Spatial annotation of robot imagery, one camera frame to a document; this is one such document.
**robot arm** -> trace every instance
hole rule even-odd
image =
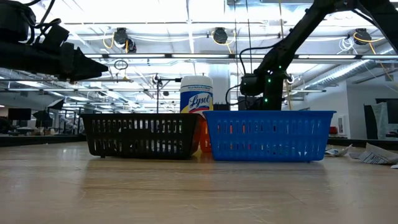
[[[370,15],[375,24],[397,51],[398,28],[391,21],[398,19],[398,12],[389,0],[314,0],[305,16],[290,30],[290,34],[275,45],[264,57],[254,74],[244,74],[241,93],[256,96],[263,93],[262,110],[281,110],[283,82],[286,69],[296,50],[317,28],[327,14],[360,8]]]
[[[69,31],[59,25],[59,19],[51,23],[36,24],[30,5],[17,1],[0,0],[0,67],[33,73],[56,75],[60,80],[78,81],[100,77],[108,67],[86,58],[79,48],[66,42]],[[31,38],[26,43],[30,28]],[[33,42],[34,28],[42,30]]]

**paper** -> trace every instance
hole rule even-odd
[[[397,164],[398,154],[367,143],[365,151],[358,159],[367,164]]]
[[[349,145],[347,148],[344,149],[329,149],[326,151],[327,154],[330,154],[332,156],[335,157],[341,157],[341,156],[345,156],[345,154],[347,154],[347,152],[353,148],[353,145]]]
[[[362,152],[350,152],[348,155],[352,159],[359,159],[359,156],[362,154]]]

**black basket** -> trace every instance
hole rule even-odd
[[[198,149],[199,114],[81,114],[93,156],[187,159]]]

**wooden table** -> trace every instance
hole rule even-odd
[[[398,170],[100,159],[86,143],[0,149],[0,223],[396,223]]]

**white lid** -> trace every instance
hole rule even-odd
[[[213,87],[213,80],[202,75],[189,75],[183,77],[181,80],[181,87],[186,85],[206,85]]]

